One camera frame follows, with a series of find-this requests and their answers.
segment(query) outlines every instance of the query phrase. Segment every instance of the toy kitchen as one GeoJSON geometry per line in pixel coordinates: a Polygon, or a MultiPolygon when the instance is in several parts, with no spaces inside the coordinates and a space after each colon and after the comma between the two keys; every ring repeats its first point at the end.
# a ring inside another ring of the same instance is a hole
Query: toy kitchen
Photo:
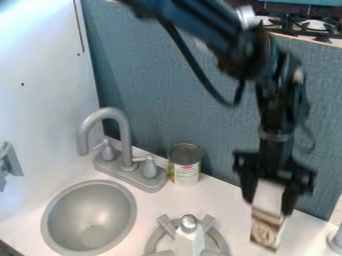
{"type": "Polygon", "coordinates": [[[0,255],[342,255],[316,2],[1,2],[0,255]]]}

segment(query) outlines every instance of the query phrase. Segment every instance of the faucet handle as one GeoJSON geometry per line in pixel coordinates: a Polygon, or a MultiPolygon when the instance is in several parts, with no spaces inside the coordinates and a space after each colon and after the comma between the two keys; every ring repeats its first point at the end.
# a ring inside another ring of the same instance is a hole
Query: faucet handle
{"type": "Polygon", "coordinates": [[[142,173],[146,178],[152,179],[157,176],[158,169],[154,162],[153,155],[147,154],[145,157],[133,158],[134,163],[144,162],[142,173]]]}
{"type": "Polygon", "coordinates": [[[104,138],[103,141],[99,145],[93,147],[93,150],[97,150],[97,149],[101,149],[101,156],[103,160],[105,161],[115,160],[116,152],[108,138],[104,138]]]}

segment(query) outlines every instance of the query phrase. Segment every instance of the silver sink basin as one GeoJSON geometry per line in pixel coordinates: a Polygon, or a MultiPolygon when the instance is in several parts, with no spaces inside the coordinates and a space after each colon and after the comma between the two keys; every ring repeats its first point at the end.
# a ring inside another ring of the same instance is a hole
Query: silver sink basin
{"type": "Polygon", "coordinates": [[[86,181],[61,192],[46,208],[41,230],[57,253],[98,255],[131,231],[137,206],[124,186],[105,180],[86,181]]]}

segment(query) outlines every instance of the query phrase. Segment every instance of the faucet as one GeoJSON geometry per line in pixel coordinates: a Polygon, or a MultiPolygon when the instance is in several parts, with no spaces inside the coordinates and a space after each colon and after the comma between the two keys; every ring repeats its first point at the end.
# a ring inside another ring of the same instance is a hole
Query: faucet
{"type": "Polygon", "coordinates": [[[90,114],[77,130],[77,151],[80,156],[89,154],[89,131],[99,121],[113,119],[119,124],[119,132],[122,144],[122,165],[125,171],[133,171],[137,163],[133,163],[131,132],[126,115],[116,108],[101,108],[90,114]]]}

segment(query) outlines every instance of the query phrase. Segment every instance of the blue wall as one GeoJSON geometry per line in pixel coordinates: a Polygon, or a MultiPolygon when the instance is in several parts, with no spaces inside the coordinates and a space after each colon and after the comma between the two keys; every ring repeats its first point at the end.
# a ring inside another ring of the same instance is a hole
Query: blue wall
{"type": "MultiPolygon", "coordinates": [[[[253,86],[241,106],[228,111],[200,86],[178,49],[156,23],[141,22],[116,3],[83,1],[88,39],[101,106],[124,110],[133,129],[135,146],[166,156],[178,142],[202,147],[204,170],[238,184],[232,173],[234,149],[257,149],[259,116],[253,86]]],[[[232,97],[236,81],[221,74],[194,40],[186,41],[217,88],[232,97]]],[[[308,71],[308,96],[317,149],[295,156],[319,171],[316,193],[298,208],[329,218],[342,190],[342,49],[278,38],[280,45],[302,58],[308,71]]],[[[117,127],[106,124],[118,137],[117,127]]]]}

